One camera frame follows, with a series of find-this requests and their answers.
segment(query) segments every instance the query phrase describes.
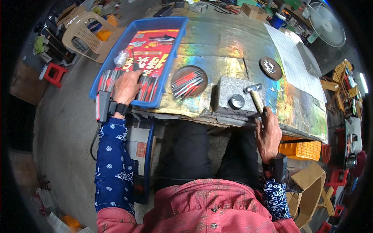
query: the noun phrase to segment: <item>metal pot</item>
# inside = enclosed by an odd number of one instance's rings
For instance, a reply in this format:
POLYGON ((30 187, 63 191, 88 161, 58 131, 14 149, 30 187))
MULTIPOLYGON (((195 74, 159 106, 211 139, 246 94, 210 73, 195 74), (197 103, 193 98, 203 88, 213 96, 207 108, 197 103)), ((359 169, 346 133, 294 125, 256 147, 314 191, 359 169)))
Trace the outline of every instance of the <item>metal pot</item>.
POLYGON ((346 169, 354 169, 357 164, 357 155, 355 153, 351 153, 347 158, 346 158, 346 164, 345 167, 346 169))

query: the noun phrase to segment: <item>pink shirt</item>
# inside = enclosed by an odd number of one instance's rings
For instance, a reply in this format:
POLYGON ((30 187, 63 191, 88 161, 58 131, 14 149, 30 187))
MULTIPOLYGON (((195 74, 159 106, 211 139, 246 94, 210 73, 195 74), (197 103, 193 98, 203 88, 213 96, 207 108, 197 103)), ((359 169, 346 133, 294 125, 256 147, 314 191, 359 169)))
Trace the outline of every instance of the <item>pink shirt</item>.
POLYGON ((109 207, 98 213, 100 233, 114 232, 300 232, 291 218, 272 216, 245 185, 220 179, 194 180, 159 190, 154 208, 137 224, 128 211, 109 207))

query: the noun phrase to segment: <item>black wrist strap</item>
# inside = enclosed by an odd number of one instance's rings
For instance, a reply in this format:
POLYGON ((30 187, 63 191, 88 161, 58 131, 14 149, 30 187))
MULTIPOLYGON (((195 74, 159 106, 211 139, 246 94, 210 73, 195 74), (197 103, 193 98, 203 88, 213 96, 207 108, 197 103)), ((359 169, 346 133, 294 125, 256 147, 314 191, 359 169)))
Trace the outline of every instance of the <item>black wrist strap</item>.
POLYGON ((118 103, 116 108, 115 108, 115 111, 120 113, 122 116, 125 116, 130 111, 130 108, 129 108, 129 106, 127 106, 125 104, 118 103))

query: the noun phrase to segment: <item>hammer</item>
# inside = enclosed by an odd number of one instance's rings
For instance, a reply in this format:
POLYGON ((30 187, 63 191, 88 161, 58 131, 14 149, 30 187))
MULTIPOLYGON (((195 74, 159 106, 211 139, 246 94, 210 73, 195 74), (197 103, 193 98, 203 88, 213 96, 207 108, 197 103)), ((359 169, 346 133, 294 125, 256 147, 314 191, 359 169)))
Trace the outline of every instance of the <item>hammer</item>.
POLYGON ((244 92, 246 94, 251 93, 251 97, 254 100, 255 107, 257 108, 260 115, 263 114, 264 104, 263 104, 262 100, 260 99, 260 96, 259 96, 257 90, 260 90, 262 88, 263 88, 262 84, 256 84, 256 85, 250 85, 250 87, 246 87, 244 89, 244 92))

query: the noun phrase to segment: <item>black pants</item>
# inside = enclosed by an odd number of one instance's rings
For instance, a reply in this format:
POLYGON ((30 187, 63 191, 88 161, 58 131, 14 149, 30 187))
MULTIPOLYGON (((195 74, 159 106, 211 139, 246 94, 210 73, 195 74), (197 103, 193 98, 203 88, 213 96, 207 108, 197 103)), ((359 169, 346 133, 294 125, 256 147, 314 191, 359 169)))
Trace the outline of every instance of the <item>black pants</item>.
POLYGON ((203 178, 231 180, 258 188, 258 154, 254 131, 232 133, 216 175, 212 173, 211 161, 207 157, 210 142, 206 125, 179 121, 173 139, 173 150, 161 158, 158 176, 164 178, 156 180, 155 191, 203 178))

